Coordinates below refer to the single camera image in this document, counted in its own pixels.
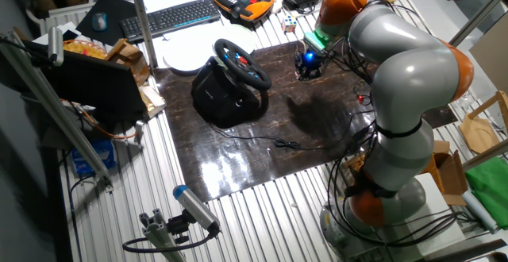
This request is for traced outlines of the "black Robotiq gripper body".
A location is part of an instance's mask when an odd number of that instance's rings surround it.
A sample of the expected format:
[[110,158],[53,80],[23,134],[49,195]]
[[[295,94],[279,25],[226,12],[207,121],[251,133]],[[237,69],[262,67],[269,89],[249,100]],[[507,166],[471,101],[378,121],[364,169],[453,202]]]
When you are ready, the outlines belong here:
[[299,66],[305,66],[307,72],[315,69],[320,69],[322,64],[327,59],[327,56],[320,52],[307,49],[305,51],[296,51],[294,53],[294,65],[295,68]]

